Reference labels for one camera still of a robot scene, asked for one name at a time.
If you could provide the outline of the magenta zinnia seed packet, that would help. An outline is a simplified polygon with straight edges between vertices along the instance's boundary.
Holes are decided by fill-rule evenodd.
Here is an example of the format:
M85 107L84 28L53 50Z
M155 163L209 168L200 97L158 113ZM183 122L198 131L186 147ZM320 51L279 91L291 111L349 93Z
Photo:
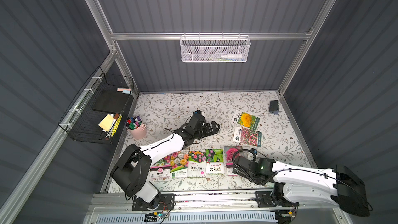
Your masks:
M236 176L237 174L233 172L233 155L238 151L241 150L242 146L225 146L223 148L223 157L224 157L224 164L226 167L226 174L227 176Z

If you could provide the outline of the green leaf purple seed packet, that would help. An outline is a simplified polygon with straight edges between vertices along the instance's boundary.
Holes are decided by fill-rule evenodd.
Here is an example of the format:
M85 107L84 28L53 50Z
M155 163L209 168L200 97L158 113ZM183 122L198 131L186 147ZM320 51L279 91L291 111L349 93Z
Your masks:
M224 174L223 149L206 149L206 174Z

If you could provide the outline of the yellow marigold seed packet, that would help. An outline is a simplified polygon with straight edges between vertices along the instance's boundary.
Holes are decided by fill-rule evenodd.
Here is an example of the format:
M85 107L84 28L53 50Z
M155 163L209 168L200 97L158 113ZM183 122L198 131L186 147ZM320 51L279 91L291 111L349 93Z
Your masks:
M260 124L260 117L251 115L245 112L236 112L232 117L232 121L243 127L249 128L251 130L257 130Z

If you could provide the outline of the sunflowers moss rose seed packet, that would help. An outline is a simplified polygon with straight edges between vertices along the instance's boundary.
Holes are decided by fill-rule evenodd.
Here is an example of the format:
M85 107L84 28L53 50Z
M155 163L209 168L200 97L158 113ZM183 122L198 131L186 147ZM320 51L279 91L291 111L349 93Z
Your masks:
M188 177L200 178L206 176L206 154L202 151L189 151Z

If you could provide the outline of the pink flowers white seed packet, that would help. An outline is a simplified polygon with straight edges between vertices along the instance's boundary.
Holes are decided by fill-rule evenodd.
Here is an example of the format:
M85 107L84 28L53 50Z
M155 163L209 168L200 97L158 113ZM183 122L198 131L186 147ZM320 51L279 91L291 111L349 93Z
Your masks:
M262 133L246 127L235 127L233 141L241 145L261 147Z

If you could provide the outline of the mixed ranunculus seed packet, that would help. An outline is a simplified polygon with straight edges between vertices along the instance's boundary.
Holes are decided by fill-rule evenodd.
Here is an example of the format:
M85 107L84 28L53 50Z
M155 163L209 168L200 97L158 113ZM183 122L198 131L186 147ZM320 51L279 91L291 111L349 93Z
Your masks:
M188 151L178 151L171 154L171 178L188 177Z

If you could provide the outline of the purple pink flower seed packet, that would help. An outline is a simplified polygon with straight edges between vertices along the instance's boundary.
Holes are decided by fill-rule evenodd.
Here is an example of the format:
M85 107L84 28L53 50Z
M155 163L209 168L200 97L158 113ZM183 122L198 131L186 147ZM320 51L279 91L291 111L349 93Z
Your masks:
M169 178L171 177L171 161L168 159L161 159L150 167L148 173L149 179Z

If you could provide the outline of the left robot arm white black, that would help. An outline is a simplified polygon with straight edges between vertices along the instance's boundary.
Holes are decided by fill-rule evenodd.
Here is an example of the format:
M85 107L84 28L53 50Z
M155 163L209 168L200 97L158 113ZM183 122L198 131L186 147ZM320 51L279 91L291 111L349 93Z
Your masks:
M221 126L215 121L207 122L197 110L177 130L153 144L138 147L129 145L111 170L111 178L124 191L125 196L137 197L149 209L155 209L161 202L162 194L147 180L150 168L160 159L183 150L219 132Z

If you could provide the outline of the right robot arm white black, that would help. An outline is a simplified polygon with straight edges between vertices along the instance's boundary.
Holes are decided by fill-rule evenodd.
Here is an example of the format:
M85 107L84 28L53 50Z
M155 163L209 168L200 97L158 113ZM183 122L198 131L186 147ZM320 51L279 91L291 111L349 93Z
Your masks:
M366 188L346 166L317 169L292 166L268 157L257 158L256 149L241 149L232 154L233 172L250 182L265 186L273 183L270 193L257 191L259 207L292 207L297 210L306 203L339 207L359 217L368 217L373 207Z

